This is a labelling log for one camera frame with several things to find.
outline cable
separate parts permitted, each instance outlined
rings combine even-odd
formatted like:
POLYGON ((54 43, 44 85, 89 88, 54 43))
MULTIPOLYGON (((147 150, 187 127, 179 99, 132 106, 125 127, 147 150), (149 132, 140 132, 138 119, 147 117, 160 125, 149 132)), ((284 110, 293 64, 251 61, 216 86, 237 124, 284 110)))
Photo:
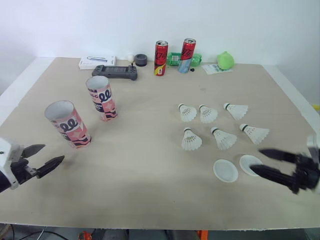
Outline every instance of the cable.
POLYGON ((14 229, 14 225, 10 224, 11 229, 12 229, 12 239, 15 240, 15 229, 14 229))
MULTIPOLYGON (((32 233, 30 233, 29 235, 24 236, 23 238, 20 238, 19 240, 26 239, 27 237, 30 237, 30 236, 32 236, 32 235, 34 235, 34 234, 39 234, 39 233, 41 233, 41 232, 42 232, 42 231, 32 232, 32 233)), ((62 235, 60 235, 60 234, 58 234, 58 233, 56 233, 56 232, 53 232, 53 231, 44 231, 44 233, 54 234, 54 235, 56 235, 56 236, 58 236, 58 237, 60 237, 60 238, 62 238, 62 239, 64 239, 64 240, 69 240, 68 238, 66 238, 66 237, 64 237, 64 236, 62 236, 62 235)))

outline green ball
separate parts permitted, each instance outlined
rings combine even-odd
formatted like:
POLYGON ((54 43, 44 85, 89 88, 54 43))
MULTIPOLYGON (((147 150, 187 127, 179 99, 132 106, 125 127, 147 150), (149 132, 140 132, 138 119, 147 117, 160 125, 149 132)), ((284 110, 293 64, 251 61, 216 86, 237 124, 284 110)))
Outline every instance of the green ball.
POLYGON ((227 52, 224 51, 220 55, 216 56, 219 68, 228 70, 235 65, 234 58, 227 52))

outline badminton shuttlecock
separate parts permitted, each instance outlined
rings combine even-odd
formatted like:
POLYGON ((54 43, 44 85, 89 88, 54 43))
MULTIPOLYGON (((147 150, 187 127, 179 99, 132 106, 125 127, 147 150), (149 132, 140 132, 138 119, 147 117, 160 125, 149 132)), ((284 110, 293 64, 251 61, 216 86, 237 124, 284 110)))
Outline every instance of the badminton shuttlecock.
POLYGON ((223 104, 223 108, 227 110, 235 120, 240 120, 248 111, 247 105, 233 105, 230 103, 223 104))
POLYGON ((186 106, 184 104, 179 104, 178 106, 180 111, 181 120, 185 123, 190 122, 197 115, 197 109, 193 106, 186 106))
POLYGON ((269 134, 270 130, 267 128, 258 128, 249 126, 248 124, 240 124, 240 130, 244 132, 254 144, 259 144, 269 134))
POLYGON ((181 147, 187 151, 193 151, 202 145, 202 139, 195 135, 189 127, 184 129, 184 136, 182 139, 181 147))
POLYGON ((209 108, 206 105, 200 105, 199 110, 200 121, 204 124, 212 123, 218 116, 218 112, 215 109, 209 108))
POLYGON ((211 133, 213 134, 216 144, 220 150, 226 150, 231 148, 237 141, 237 136, 231 133, 221 131, 217 127, 211 128, 211 133))

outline white plate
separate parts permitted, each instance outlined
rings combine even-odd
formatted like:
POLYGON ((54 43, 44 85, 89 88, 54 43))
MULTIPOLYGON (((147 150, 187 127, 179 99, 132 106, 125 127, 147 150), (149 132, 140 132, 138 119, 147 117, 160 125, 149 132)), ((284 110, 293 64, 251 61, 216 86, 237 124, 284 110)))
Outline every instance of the white plate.
POLYGON ((225 159, 215 161, 213 172, 219 180, 225 183, 233 183, 238 179, 238 170, 236 166, 225 159))
POLYGON ((263 164, 259 158, 255 157, 255 156, 251 156, 251 155, 243 155, 242 157, 240 157, 239 163, 240 163, 240 167, 242 168, 242 170, 246 174, 248 174, 250 176, 254 176, 254 177, 259 176, 259 175, 256 174, 254 171, 252 171, 250 169, 250 166, 263 164))

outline white product box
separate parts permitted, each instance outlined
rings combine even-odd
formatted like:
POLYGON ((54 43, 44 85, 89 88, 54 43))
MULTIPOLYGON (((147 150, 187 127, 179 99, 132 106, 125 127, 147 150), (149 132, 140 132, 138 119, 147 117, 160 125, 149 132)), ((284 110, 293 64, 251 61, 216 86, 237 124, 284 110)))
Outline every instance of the white product box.
POLYGON ((79 62, 79 69, 81 70, 94 70, 96 66, 115 66, 115 56, 84 56, 79 62))

